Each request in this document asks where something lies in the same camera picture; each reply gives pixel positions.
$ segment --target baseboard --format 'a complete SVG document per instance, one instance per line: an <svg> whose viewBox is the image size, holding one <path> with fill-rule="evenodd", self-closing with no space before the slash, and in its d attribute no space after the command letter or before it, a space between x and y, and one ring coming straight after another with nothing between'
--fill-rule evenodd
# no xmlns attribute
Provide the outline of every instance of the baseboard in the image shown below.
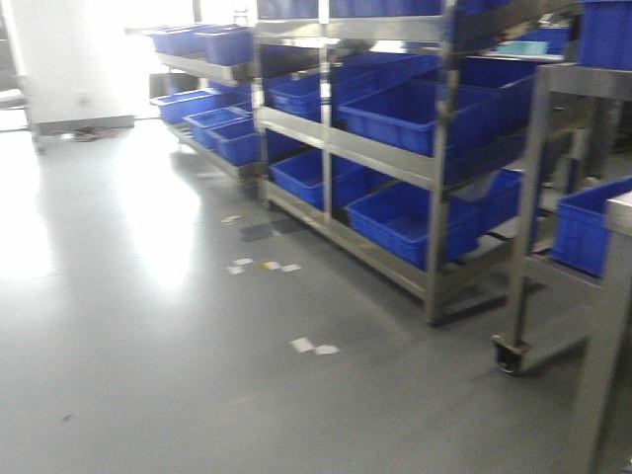
<svg viewBox="0 0 632 474"><path fill-rule="evenodd" d="M55 135L63 131L72 131L83 126L102 126L104 128L132 128L134 116L85 118L81 120L47 121L38 123L41 135Z"/></svg>

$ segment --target stainless steel shelf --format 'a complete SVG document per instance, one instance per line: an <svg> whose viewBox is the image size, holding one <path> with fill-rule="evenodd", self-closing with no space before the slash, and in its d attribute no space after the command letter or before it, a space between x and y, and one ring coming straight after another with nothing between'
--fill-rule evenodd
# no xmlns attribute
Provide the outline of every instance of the stainless steel shelf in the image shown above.
<svg viewBox="0 0 632 474"><path fill-rule="evenodd" d="M551 92L632 101L632 71L574 64L547 65L542 69L549 74Z"/></svg>
<svg viewBox="0 0 632 474"><path fill-rule="evenodd" d="M326 37L337 40L439 42L445 19L435 17L335 18Z"/></svg>
<svg viewBox="0 0 632 474"><path fill-rule="evenodd" d="M216 166L231 178L238 181L248 181L261 176L263 172L263 164L261 162L244 166L234 166L217 153L197 142L186 125L172 125L169 123L165 123L165 125L169 131L178 137L181 143L190 146L201 158Z"/></svg>
<svg viewBox="0 0 632 474"><path fill-rule="evenodd" d="M426 190L435 188L435 159L337 128L329 129L325 148L360 165Z"/></svg>
<svg viewBox="0 0 632 474"><path fill-rule="evenodd" d="M425 298L427 276L424 272L357 234L346 225L332 218L327 218L320 210L274 183L266 182L266 188L267 198L271 202L389 277L415 296L421 299Z"/></svg>
<svg viewBox="0 0 632 474"><path fill-rule="evenodd" d="M493 36L498 33L522 23L537 20L546 13L572 8L579 8L577 1L513 0L511 4L465 17L457 29L458 48L456 50L470 49L475 43L474 41L480 40L487 40L491 45ZM445 16L438 15L428 17L333 18L325 24L319 23L317 19L260 20L256 26L256 34L259 41L263 43L274 38L440 42L444 29Z"/></svg>
<svg viewBox="0 0 632 474"><path fill-rule="evenodd" d="M507 5L465 17L458 29L456 50L467 48L474 41L519 27L522 23L539 20L547 13L580 8L577 0L513 0Z"/></svg>
<svg viewBox="0 0 632 474"><path fill-rule="evenodd" d="M328 218L319 209L274 183L266 182L266 194L268 200L389 277L413 295L422 300L427 299L428 274L426 272L361 236L350 227L333 218ZM465 267L450 266L450 269L441 276L441 302L450 301L464 288L480 281L498 265L506 262L512 248L513 241L510 240L476 257L468 258Z"/></svg>
<svg viewBox="0 0 632 474"><path fill-rule="evenodd" d="M237 64L234 66L222 66L206 62L202 55L172 56L170 54L157 53L158 60L172 69L191 74L192 76L210 79L211 81L226 84L227 86L240 86L249 84L253 80L253 64Z"/></svg>
<svg viewBox="0 0 632 474"><path fill-rule="evenodd" d="M323 148L324 146L324 126L318 121L293 116L270 107L262 107L256 110L255 118L260 124L272 131L287 135L316 148Z"/></svg>

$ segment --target shelf post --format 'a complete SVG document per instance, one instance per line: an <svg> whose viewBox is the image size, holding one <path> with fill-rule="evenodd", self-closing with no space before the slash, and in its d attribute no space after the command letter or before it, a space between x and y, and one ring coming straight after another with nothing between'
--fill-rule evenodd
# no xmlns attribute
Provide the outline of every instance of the shelf post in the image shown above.
<svg viewBox="0 0 632 474"><path fill-rule="evenodd" d="M436 115L434 130L434 190L431 194L430 240L427 246L428 297L424 310L431 325L441 317L441 278L445 261L449 196L445 188L445 164L449 126L454 119L458 102L460 60L454 54L456 0L445 1L445 29L441 40L441 65L437 81Z"/></svg>

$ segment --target white wall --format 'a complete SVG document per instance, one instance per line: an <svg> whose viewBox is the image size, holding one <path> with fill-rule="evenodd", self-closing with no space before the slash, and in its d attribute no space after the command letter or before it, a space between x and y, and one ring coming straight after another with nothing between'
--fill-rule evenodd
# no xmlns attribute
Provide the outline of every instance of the white wall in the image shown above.
<svg viewBox="0 0 632 474"><path fill-rule="evenodd" d="M33 119L52 122L131 115L125 88L121 0L9 0L18 68Z"/></svg>

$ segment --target metal shelf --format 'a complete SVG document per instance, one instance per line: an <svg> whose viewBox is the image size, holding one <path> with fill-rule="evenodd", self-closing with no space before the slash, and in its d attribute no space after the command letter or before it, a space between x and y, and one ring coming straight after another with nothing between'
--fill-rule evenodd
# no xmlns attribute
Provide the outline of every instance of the metal shelf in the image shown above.
<svg viewBox="0 0 632 474"><path fill-rule="evenodd" d="M458 43L456 50L474 49L494 42L493 36L511 27L539 19L546 13L578 8L574 0L514 0L509 5L491 9L477 15L464 17L457 28ZM260 20L256 26L256 35L261 43L274 39L321 39L330 40L396 40L439 43L443 40L447 18L443 15L428 17L370 17L370 18L333 18L328 23L318 19L304 20ZM306 43L295 45L304 47Z"/></svg>
<svg viewBox="0 0 632 474"><path fill-rule="evenodd" d="M320 2L321 8L327 9L328 3ZM340 52L352 47L357 51L438 54L442 67L456 72L458 56L468 51L480 52L489 48L495 44L498 36L515 38L526 33L535 28L535 21L545 13L574 8L578 8L575 0L513 0L506 6L470 17L462 17L453 9L446 9L445 15L430 17L327 19L323 15L320 19L260 20L255 27L255 41L257 45L300 46L305 53L308 49L304 48L316 49L321 71L324 73L321 77L321 91L327 96L331 84L327 83L325 77L332 67L332 56L329 54L332 49ZM559 57L546 59L554 61L559 60ZM264 62L258 66L260 70L265 70L270 65ZM262 182L263 196L420 296L425 301L426 315L432 324L444 321L442 310L447 299L478 282L499 263L506 261L514 245L513 239L510 239L491 250L466 255L462 266L458 268L455 264L444 262L442 256L448 227L450 194L474 183L477 178L470 178L471 176L489 174L508 165L525 148L523 138L503 137L488 146L473 150L471 156L464 157L462 163L465 164L462 167L467 167L467 172L459 173L458 176L452 174L452 170L448 169L446 153L449 124L454 118L456 107L457 94L453 92L458 86L458 74L439 76L439 85L448 92L439 95L436 100L438 117L434 131L434 157L334 128L328 100L321 104L322 122L295 117L269 107L259 108L255 113L262 129L285 134L324 152L325 211L314 209L268 181ZM258 81L258 88L263 89L262 81ZM568 126L569 117L582 110L582 107L571 107L556 113L551 118L552 128ZM332 217L331 155L342 156L432 192L429 261L426 272L403 264L398 257L358 236ZM475 166L472 163L484 163L484 166Z"/></svg>
<svg viewBox="0 0 632 474"><path fill-rule="evenodd" d="M274 183L266 182L267 198L323 234L360 260L375 268L415 296L426 296L426 274L379 245L357 234L346 225L328 218L323 212Z"/></svg>
<svg viewBox="0 0 632 474"><path fill-rule="evenodd" d="M185 124L173 125L170 123L165 123L165 125L167 126L167 129L169 131L171 131L174 135L178 137L178 140L181 143L190 146L201 158L216 166L231 178L243 182L261 176L264 168L261 162L251 163L244 166L234 166L226 161L224 158L219 156L217 153L209 150L208 148L204 147L204 145L197 142L193 138L193 136L189 132L189 128Z"/></svg>
<svg viewBox="0 0 632 474"><path fill-rule="evenodd" d="M547 65L542 69L549 75L550 92L632 101L632 71L575 64Z"/></svg>
<svg viewBox="0 0 632 474"><path fill-rule="evenodd" d="M172 69L191 74L199 78L226 84L227 86L240 86L250 84L253 80L253 64L237 64L234 66L222 66L206 62L203 55L172 56L170 54L157 53L158 60Z"/></svg>
<svg viewBox="0 0 632 474"><path fill-rule="evenodd" d="M296 140L302 141L316 148L321 148L335 155L342 156L360 165L385 173L406 183L419 186L425 190L434 191L435 185L435 158L420 155L395 146L387 145L379 141L355 135L338 128L288 114L269 107L263 107L256 112L258 121L266 128L277 133L282 133ZM327 132L328 140L323 140ZM490 154L499 157L501 166L507 166L511 160L503 160L503 156L518 156L524 147L524 140L503 140L476 150L474 153L482 158L488 158ZM485 174L493 170L482 171L475 178L465 178L462 183L450 184L446 189L458 189L464 185L473 183Z"/></svg>
<svg viewBox="0 0 632 474"><path fill-rule="evenodd" d="M274 183L266 182L266 193L268 200L380 271L413 295L422 300L428 298L428 273L400 259L338 220L328 217L324 212ZM469 258L464 267L450 266L441 278L441 301L449 301L464 288L480 281L507 260L512 248L513 242L509 240L481 255Z"/></svg>

